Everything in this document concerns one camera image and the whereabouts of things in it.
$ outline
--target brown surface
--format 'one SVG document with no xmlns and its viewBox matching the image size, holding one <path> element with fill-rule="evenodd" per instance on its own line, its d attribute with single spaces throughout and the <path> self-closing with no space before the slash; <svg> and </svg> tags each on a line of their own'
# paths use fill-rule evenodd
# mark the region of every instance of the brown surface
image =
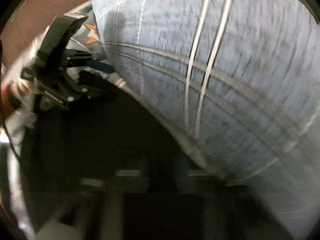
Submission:
<svg viewBox="0 0 320 240">
<path fill-rule="evenodd" d="M 63 14 L 88 0 L 26 0 L 9 22 L 0 38 L 3 43 L 3 63 L 12 65 L 17 56 L 57 14 Z"/>
</svg>

